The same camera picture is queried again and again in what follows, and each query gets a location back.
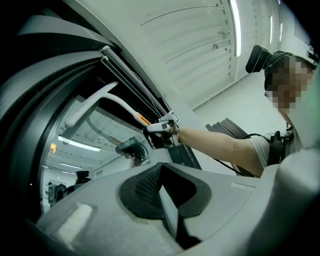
fluorescent light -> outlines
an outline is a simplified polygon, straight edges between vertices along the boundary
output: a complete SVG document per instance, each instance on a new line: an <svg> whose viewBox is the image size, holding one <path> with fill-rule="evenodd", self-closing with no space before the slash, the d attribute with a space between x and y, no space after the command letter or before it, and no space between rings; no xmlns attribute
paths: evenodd
<svg viewBox="0 0 320 256"><path fill-rule="evenodd" d="M238 6L236 0L230 0L231 9L233 13L233 22L235 26L235 56L241 55L241 24Z"/></svg>
<svg viewBox="0 0 320 256"><path fill-rule="evenodd" d="M272 22L272 16L270 16L270 41L269 44L271 45L272 43L272 33L273 33L273 22Z"/></svg>
<svg viewBox="0 0 320 256"><path fill-rule="evenodd" d="M82 169L81 167L69 165L69 164L66 164L66 163L63 163L63 162L61 162L60 164L63 165L63 166L68 166L68 167L72 167L72 168Z"/></svg>
<svg viewBox="0 0 320 256"><path fill-rule="evenodd" d="M282 40L283 26L284 26L284 24L281 23L281 24L280 24L280 42L281 42L281 40Z"/></svg>
<svg viewBox="0 0 320 256"><path fill-rule="evenodd" d="M61 136L58 136L58 140L62 141L62 142L65 142L65 143L68 143L70 145L79 147L79 148L86 149L86 150L92 150L92 151L97 151L97 152L99 152L101 150L101 148L99 148L99 147L82 144L82 143L79 143L79 142L76 142L76 141L61 137Z"/></svg>
<svg viewBox="0 0 320 256"><path fill-rule="evenodd" d="M65 174L72 174L72 175L76 175L75 173L67 172L67 171L63 171L63 170L62 170L62 172L63 172L63 173L65 173Z"/></svg>

white t-shirt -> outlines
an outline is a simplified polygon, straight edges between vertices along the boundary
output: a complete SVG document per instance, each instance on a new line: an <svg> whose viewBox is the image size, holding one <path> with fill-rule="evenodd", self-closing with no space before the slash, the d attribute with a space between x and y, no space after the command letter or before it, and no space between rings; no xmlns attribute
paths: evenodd
<svg viewBox="0 0 320 256"><path fill-rule="evenodd" d="M292 139L290 145L289 145L289 154L292 154L294 152L298 152L302 149L302 143L299 138L299 135L297 134L297 131L295 128L292 128L291 131L294 134L294 138ZM268 140L270 140L271 136L274 136L276 131L272 131L264 135ZM280 132L281 136L286 135L286 131ZM253 144L253 147L259 157L260 163L263 168L267 167L267 161L269 158L269 147L270 143L265 140L265 138L261 136L253 136L249 139L251 143Z"/></svg>

man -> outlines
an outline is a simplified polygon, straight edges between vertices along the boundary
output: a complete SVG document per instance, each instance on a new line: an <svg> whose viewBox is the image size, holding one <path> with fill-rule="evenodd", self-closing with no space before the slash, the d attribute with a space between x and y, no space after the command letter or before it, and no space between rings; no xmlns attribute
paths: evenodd
<svg viewBox="0 0 320 256"><path fill-rule="evenodd" d="M284 120L292 127L289 133L293 139L287 145L286 154L292 154L302 148L302 143L293 124L288 117L290 108L295 107L301 93L311 85L314 66L301 57L288 52L278 51L271 55L266 49L257 45L253 48L247 64L247 72L265 70L265 96L272 101ZM250 139L234 139L228 135L180 128L178 138L184 144L221 161L238 165L253 175L260 177L267 166L270 152L270 138L275 133L254 136Z"/></svg>

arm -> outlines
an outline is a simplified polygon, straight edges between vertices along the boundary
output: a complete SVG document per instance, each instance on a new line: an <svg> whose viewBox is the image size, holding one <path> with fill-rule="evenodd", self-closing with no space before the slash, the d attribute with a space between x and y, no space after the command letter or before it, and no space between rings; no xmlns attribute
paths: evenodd
<svg viewBox="0 0 320 256"><path fill-rule="evenodd" d="M241 166L256 176L263 172L257 152L248 139L189 128L181 128L178 137L182 143L214 159Z"/></svg>

orange stripe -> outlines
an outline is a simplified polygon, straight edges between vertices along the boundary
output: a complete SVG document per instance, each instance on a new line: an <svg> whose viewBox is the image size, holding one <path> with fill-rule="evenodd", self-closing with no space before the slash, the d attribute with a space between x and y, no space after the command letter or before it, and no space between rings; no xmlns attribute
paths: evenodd
<svg viewBox="0 0 320 256"><path fill-rule="evenodd" d="M137 117L138 117L139 119L141 119L145 124L151 125L151 123L150 123L147 119L145 119L140 113L136 113L136 115L137 115Z"/></svg>

